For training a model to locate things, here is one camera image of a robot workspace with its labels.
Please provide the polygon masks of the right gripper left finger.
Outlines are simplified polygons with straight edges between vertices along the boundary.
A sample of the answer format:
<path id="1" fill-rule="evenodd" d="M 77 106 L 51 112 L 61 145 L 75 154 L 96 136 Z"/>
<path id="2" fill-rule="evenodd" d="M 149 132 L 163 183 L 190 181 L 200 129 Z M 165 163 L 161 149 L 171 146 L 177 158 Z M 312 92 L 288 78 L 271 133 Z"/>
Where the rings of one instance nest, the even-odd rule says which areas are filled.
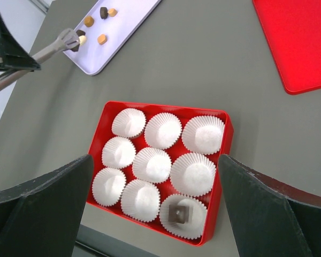
<path id="1" fill-rule="evenodd" d="M 0 191 L 0 256 L 71 256 L 93 172 L 84 155 Z"/>

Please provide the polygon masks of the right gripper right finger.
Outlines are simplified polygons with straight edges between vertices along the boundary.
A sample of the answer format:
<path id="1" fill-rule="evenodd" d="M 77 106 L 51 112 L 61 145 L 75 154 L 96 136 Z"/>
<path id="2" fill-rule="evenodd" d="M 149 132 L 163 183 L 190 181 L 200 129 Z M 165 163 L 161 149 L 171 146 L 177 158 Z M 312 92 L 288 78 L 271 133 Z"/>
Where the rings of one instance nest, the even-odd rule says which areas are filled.
<path id="1" fill-rule="evenodd" d="M 321 256 L 321 196 L 226 154 L 218 171 L 240 256 Z"/>

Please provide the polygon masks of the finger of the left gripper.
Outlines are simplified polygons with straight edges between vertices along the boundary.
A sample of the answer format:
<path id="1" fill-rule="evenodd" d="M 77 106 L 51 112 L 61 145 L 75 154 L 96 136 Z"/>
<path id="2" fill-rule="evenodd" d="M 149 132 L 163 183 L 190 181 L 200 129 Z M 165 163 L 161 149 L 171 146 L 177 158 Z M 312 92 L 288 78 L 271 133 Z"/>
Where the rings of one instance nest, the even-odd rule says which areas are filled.
<path id="1" fill-rule="evenodd" d="M 0 72 L 40 70 L 40 64 L 15 40 L 0 14 Z"/>

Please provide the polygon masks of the metal tongs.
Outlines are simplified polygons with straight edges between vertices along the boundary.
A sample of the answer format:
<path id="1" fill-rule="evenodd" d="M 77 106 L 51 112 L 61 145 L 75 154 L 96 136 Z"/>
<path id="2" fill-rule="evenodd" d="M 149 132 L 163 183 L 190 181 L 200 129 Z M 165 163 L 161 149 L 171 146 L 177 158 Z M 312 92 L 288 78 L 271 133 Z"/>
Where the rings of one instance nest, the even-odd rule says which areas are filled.
<path id="1" fill-rule="evenodd" d="M 67 28 L 57 36 L 53 43 L 37 52 L 32 56 L 32 58 L 41 65 L 56 53 L 60 51 L 71 50 L 79 46 L 80 39 L 78 34 L 73 29 Z M 31 69 L 13 69 L 2 73 L 0 75 L 0 91 L 17 81 L 19 78 L 23 77 L 30 71 Z"/>

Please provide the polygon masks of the cream white chocolate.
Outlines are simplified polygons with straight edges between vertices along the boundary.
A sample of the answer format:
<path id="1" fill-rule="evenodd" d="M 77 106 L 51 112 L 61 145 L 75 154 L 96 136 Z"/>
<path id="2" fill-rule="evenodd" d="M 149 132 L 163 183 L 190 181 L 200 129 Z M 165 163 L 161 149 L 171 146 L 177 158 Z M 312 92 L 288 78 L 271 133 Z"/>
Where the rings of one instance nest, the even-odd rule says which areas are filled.
<path id="1" fill-rule="evenodd" d="M 82 46 L 86 43 L 87 37 L 85 35 L 79 36 L 79 45 Z"/>

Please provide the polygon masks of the dark square chocolate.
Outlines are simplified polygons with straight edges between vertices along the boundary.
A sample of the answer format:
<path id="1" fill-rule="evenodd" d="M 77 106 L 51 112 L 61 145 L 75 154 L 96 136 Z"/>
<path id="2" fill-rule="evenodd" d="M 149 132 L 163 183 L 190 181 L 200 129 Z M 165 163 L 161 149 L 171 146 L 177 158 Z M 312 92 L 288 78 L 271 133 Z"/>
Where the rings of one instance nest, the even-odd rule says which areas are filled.
<path id="1" fill-rule="evenodd" d="M 168 221 L 185 224 L 189 222 L 190 207 L 186 205 L 169 205 Z"/>

